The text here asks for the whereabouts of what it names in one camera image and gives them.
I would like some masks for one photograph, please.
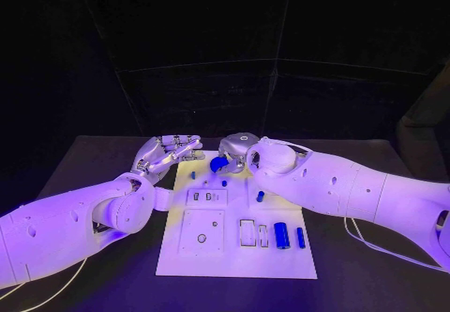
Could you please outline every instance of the white board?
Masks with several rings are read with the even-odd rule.
[[[301,206],[270,194],[259,203],[256,194],[260,190],[247,169],[240,174],[217,175],[210,169],[210,162],[218,152],[204,152],[204,161],[184,162],[178,166],[158,275],[318,279]],[[220,200],[205,201],[207,194],[211,199],[220,195]],[[200,198],[195,201],[191,199],[194,195]],[[256,246],[241,246],[241,220],[254,220]],[[290,249],[277,249],[277,222],[288,225]],[[267,227],[269,247],[262,247],[260,226]],[[305,249],[299,247],[298,227],[305,232]]]

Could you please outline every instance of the black backdrop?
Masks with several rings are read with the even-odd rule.
[[[6,12],[3,213],[77,135],[391,139],[450,52],[446,8],[410,1],[25,0]]]

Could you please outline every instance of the wire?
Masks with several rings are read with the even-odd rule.
[[[386,250],[386,249],[381,248],[380,246],[377,246],[377,245],[374,245],[373,243],[370,243],[370,242],[364,239],[364,235],[361,234],[360,227],[358,227],[358,225],[357,225],[355,219],[354,219],[354,218],[351,218],[351,219],[352,219],[354,226],[355,226],[355,229],[357,229],[357,232],[358,232],[360,237],[357,237],[357,236],[351,233],[350,228],[348,228],[348,218],[345,217],[345,229],[347,229],[347,232],[350,233],[350,236],[352,236],[354,239],[358,239],[361,242],[364,242],[364,244],[365,244],[370,248],[373,248],[373,249],[377,250],[378,252],[384,252],[384,253],[387,253],[387,254],[390,254],[390,255],[394,255],[396,257],[402,258],[403,260],[407,260],[407,261],[416,263],[417,265],[422,265],[422,266],[425,266],[425,267],[427,267],[427,268],[432,268],[433,270],[439,270],[439,271],[448,272],[448,270],[446,270],[445,268],[442,268],[440,266],[429,265],[427,263],[423,263],[423,262],[415,260],[413,258],[410,258],[410,257],[407,257],[407,256],[404,256],[404,255],[400,255],[399,253],[391,252],[390,250]]]
[[[9,295],[12,294],[27,283],[21,284],[11,292],[8,292],[2,297],[0,300]]]
[[[86,265],[86,263],[87,263],[87,259],[83,261],[83,265],[80,266],[78,271],[76,272],[76,274],[74,274],[73,278],[70,279],[68,283],[64,285],[64,288],[63,288],[40,305],[31,307],[29,309],[21,311],[21,312],[29,312],[31,310],[35,310],[38,307],[42,307],[42,306],[61,294],[61,292],[64,291],[64,289],[68,287],[68,284],[74,281],[74,279],[76,279],[76,277],[77,277],[80,271],[83,270],[83,266]]]
[[[265,136],[262,139],[266,140],[266,141],[269,141],[269,142],[273,142],[273,143],[279,143],[279,144],[296,146],[298,148],[302,148],[305,151],[314,151],[311,148],[306,148],[306,147],[302,146],[302,145],[298,145],[298,144],[295,144],[295,143],[290,143],[290,142],[286,142],[286,141],[282,141],[282,140],[276,140],[276,139],[273,139],[273,138],[269,138],[267,136]]]

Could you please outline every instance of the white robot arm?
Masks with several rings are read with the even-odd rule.
[[[60,272],[145,227],[152,210],[171,204],[171,191],[153,184],[172,164],[205,158],[201,147],[198,136],[152,138],[130,173],[0,218],[0,289]]]
[[[450,210],[450,184],[378,172],[302,146],[308,153],[298,153],[289,147],[295,144],[269,138],[250,145],[243,137],[249,134],[228,136],[221,147],[244,156],[262,190],[318,213],[358,218],[393,229],[450,272],[450,217],[439,225]]]

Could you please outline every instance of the dark table surface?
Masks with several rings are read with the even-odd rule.
[[[112,181],[130,170],[149,138],[80,136],[40,197]],[[202,139],[217,150],[220,138]],[[293,140],[373,169],[412,176],[384,140]],[[174,188],[177,166],[158,186]],[[344,219],[303,210],[318,280],[156,276],[168,213],[89,260],[65,291],[35,311],[448,311],[449,274],[370,249],[347,233]],[[394,231],[360,221],[365,239],[419,260],[427,254]],[[21,311],[45,301],[80,265],[27,284],[0,302]]]

